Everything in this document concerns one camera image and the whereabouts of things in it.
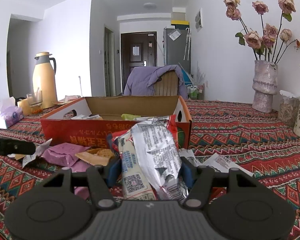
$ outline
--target table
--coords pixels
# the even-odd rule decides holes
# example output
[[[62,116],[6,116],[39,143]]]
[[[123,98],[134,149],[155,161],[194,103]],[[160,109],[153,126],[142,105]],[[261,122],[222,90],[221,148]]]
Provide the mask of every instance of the table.
[[[255,177],[296,211],[289,240],[300,240],[300,138],[277,120],[277,112],[264,114],[250,104],[188,100],[193,119],[190,149],[203,162],[210,155],[226,155],[254,172]],[[43,143],[38,117],[27,117],[0,136]],[[38,159],[21,169],[18,161],[0,156],[0,240],[10,239],[3,215],[9,204],[60,167]],[[117,200],[121,188],[111,189]]]

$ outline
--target refrigerator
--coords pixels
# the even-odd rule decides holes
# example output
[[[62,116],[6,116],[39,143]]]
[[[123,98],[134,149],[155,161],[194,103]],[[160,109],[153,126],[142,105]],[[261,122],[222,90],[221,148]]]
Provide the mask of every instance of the refrigerator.
[[[183,60],[183,56],[185,53],[185,48],[186,48],[186,36],[188,31],[187,30],[179,30],[178,31],[181,33],[181,35],[173,40],[170,38],[169,34],[176,29],[168,29],[164,28],[163,30],[163,40],[164,40],[164,64],[165,65],[179,65],[184,68],[185,71],[188,73],[190,72],[190,58],[191,58],[191,53],[189,55],[189,60],[188,58],[188,48],[187,48],[187,53],[186,53],[186,59]]]

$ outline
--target thermos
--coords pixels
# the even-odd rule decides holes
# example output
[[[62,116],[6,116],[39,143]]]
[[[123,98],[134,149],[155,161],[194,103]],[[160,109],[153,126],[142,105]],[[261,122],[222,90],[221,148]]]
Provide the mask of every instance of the thermos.
[[[55,79],[57,65],[55,58],[49,57],[51,55],[48,52],[41,52],[34,58],[36,65],[32,77],[33,90],[36,92],[39,87],[39,90],[42,91],[43,109],[53,106],[53,102],[58,101]],[[50,63],[51,60],[53,61],[54,68],[52,68]]]

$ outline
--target wall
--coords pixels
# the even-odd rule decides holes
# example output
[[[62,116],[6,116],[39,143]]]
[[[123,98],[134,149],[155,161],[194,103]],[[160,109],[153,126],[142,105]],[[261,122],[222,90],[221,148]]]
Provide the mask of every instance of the wall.
[[[114,74],[115,92],[121,93],[121,71],[119,23],[117,16],[103,2],[103,0],[92,0],[90,19],[90,76],[92,96],[103,97],[105,91],[104,74],[104,33],[105,27],[114,32]]]
[[[65,95],[91,96],[90,83],[91,0],[66,0],[45,10],[44,20],[24,22],[9,34],[14,96],[33,90],[32,75],[37,53],[48,51],[56,59],[58,99]]]
[[[0,0],[0,101],[9,97],[7,82],[7,36],[11,14],[42,19],[43,10],[31,5]]]
[[[256,0],[241,0],[238,7],[248,28],[262,33],[261,19],[252,7]],[[261,0],[268,5],[264,24],[279,28],[281,9],[278,0]],[[283,19],[283,28],[292,30],[293,38],[300,38],[300,0],[294,0],[297,12],[292,14],[292,22]],[[203,28],[197,33],[194,18],[199,8],[203,8]],[[238,44],[234,35],[242,30],[239,21],[227,18],[223,0],[189,0],[186,17],[192,28],[191,62],[198,62],[206,74],[207,100],[222,100],[252,103],[254,90],[254,60],[252,49]],[[287,90],[300,95],[300,51],[290,46],[279,63],[278,91]],[[274,108],[279,106],[279,96],[274,96]]]
[[[168,25],[171,25],[170,20],[121,22],[120,33],[157,32],[157,65],[164,66],[164,57],[160,49],[163,51],[163,29]]]

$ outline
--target chair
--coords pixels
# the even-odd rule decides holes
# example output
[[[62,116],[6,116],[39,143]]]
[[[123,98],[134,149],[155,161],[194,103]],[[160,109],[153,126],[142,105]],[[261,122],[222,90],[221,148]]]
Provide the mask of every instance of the chair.
[[[174,70],[170,70],[154,83],[154,96],[176,96],[178,94],[178,86],[178,76]]]

